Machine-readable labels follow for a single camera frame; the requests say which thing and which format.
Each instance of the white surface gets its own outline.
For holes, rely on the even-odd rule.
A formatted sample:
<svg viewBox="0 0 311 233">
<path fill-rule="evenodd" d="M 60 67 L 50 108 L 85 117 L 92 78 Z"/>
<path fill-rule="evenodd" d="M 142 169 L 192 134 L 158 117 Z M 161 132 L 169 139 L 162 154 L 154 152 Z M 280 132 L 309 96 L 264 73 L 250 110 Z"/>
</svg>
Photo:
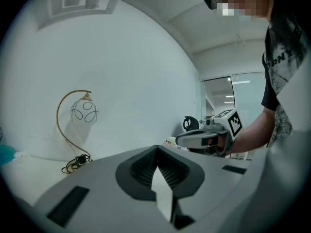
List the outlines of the white surface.
<svg viewBox="0 0 311 233">
<path fill-rule="evenodd" d="M 311 52 L 309 51 L 298 71 L 277 96 L 294 131 L 311 130 L 310 66 Z"/>
<path fill-rule="evenodd" d="M 121 2 L 113 15 L 68 19 L 40 31 L 35 16 L 29 2 L 0 52 L 0 124 L 3 140 L 17 151 L 72 159 L 55 113 L 75 89 L 92 91 L 99 110 L 97 123 L 79 142 L 93 159 L 161 144 L 183 131 L 184 116 L 200 119 L 197 70 L 144 13 Z M 68 98 L 60 109 L 60 125 L 73 141 L 69 110 L 81 96 Z"/>
<path fill-rule="evenodd" d="M 240 133 L 239 131 L 244 126 L 241 120 L 239 119 L 240 116 L 238 117 L 234 116 L 232 119 L 230 119 L 236 112 L 237 112 L 236 109 L 233 109 L 231 111 L 222 111 L 222 114 L 220 114 L 221 117 L 217 117 L 218 114 L 215 115 L 216 117 L 213 117 L 215 124 L 216 123 L 221 124 L 225 130 L 228 130 L 230 132 L 233 141 L 238 137 Z"/>
<path fill-rule="evenodd" d="M 152 179 L 151 190 L 156 193 L 156 205 L 165 219 L 169 222 L 171 219 L 173 192 L 166 183 L 162 173 L 157 167 Z"/>
<path fill-rule="evenodd" d="M 194 55 L 200 71 L 200 79 L 215 79 L 233 74 L 263 72 L 262 55 L 264 40 L 229 44 Z"/>
<path fill-rule="evenodd" d="M 61 172 L 66 164 L 27 156 L 14 159 L 0 169 L 11 192 L 34 205 L 44 192 L 67 176 Z"/>
</svg>

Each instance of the white and gray device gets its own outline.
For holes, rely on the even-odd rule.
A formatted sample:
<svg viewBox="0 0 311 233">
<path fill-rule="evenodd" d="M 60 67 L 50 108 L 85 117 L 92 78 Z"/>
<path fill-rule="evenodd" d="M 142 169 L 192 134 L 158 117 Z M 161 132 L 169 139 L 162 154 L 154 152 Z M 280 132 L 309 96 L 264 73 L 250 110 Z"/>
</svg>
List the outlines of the white and gray device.
<svg viewBox="0 0 311 233">
<path fill-rule="evenodd" d="M 176 144 L 189 149 L 208 149 L 216 146 L 218 136 L 225 136 L 224 149 L 219 149 L 220 154 L 230 152 L 232 143 L 242 129 L 242 122 L 236 109 L 226 110 L 207 119 L 203 129 L 188 131 L 176 138 Z"/>
</svg>

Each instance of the lamp shade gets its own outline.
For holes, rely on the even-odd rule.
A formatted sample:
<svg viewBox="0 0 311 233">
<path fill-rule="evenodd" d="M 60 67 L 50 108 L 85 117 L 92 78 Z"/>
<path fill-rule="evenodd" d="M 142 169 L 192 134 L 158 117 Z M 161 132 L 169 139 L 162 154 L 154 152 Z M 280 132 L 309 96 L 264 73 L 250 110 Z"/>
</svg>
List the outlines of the lamp shade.
<svg viewBox="0 0 311 233">
<path fill-rule="evenodd" d="M 72 122 L 81 124 L 87 123 L 89 126 L 97 121 L 98 110 L 89 93 L 76 101 L 70 109 L 70 119 Z"/>
</svg>

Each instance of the black graphic t-shirt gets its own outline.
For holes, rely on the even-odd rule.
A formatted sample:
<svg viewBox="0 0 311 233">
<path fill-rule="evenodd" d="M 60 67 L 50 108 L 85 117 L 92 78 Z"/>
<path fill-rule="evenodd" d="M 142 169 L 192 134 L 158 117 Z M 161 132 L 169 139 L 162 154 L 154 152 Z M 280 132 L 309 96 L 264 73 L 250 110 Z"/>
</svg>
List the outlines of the black graphic t-shirt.
<svg viewBox="0 0 311 233">
<path fill-rule="evenodd" d="M 307 25 L 306 20 L 300 17 L 301 13 L 296 13 L 295 7 L 291 8 L 289 4 L 290 0 L 275 0 L 265 38 L 266 51 L 262 56 L 266 88 L 261 104 L 276 112 L 269 146 L 292 132 L 289 119 L 276 96 L 298 70 L 310 44 L 310 24 Z"/>
</svg>

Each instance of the ceiling light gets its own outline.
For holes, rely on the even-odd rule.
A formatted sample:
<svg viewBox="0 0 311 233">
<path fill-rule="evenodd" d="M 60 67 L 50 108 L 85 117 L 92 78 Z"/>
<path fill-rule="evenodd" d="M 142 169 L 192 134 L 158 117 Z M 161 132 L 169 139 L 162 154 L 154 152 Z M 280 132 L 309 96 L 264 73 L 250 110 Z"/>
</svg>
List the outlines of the ceiling light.
<svg viewBox="0 0 311 233">
<path fill-rule="evenodd" d="M 251 81 L 248 80 L 248 81 L 239 81 L 239 82 L 232 82 L 232 84 L 239 84 L 239 83 L 250 83 Z"/>
</svg>

